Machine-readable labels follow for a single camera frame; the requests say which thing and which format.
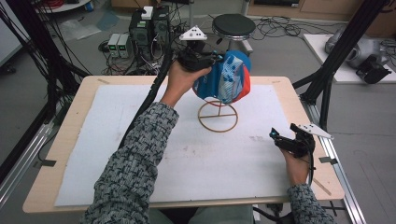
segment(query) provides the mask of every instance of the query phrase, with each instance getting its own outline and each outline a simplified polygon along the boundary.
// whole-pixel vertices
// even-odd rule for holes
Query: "hand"
[[[289,181],[292,186],[306,183],[309,173],[309,157],[294,158],[287,150],[280,149],[286,161]]]
[[[194,81],[211,70],[212,68],[208,67],[196,72],[188,72],[178,61],[174,61],[169,68],[168,86],[160,102],[174,107],[181,96],[192,87]]]

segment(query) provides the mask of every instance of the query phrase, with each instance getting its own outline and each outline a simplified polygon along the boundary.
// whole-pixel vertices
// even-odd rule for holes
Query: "black stool seat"
[[[246,40],[256,29],[253,20],[241,14],[223,14],[213,20],[213,32],[232,40]]]

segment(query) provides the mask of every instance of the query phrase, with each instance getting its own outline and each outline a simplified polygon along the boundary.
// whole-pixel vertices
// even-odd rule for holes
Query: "red and blue object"
[[[198,78],[192,89],[201,99],[213,97],[222,103],[232,104],[250,92],[251,62],[239,50],[229,50],[222,62],[212,65],[209,74]]]

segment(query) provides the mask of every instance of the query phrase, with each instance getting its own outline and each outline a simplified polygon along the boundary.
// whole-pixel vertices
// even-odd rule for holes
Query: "patterned sleeve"
[[[137,119],[125,146],[111,156],[96,181],[93,203],[80,223],[149,223],[157,165],[177,119],[177,112],[161,103]]]
[[[288,194],[296,223],[335,223],[332,216],[320,206],[314,192],[307,184],[289,188]]]

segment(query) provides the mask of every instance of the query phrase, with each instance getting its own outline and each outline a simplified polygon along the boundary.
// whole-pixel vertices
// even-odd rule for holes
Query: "bracket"
[[[319,128],[319,126],[317,126],[314,123],[310,123],[310,124],[299,124],[297,126],[300,130],[306,132],[306,133],[311,133],[311,134],[315,134],[317,136],[321,136],[321,137],[325,137],[325,138],[330,138],[330,139],[334,139],[334,137],[332,135],[330,135],[329,133],[326,133],[325,131],[323,131],[323,129]]]

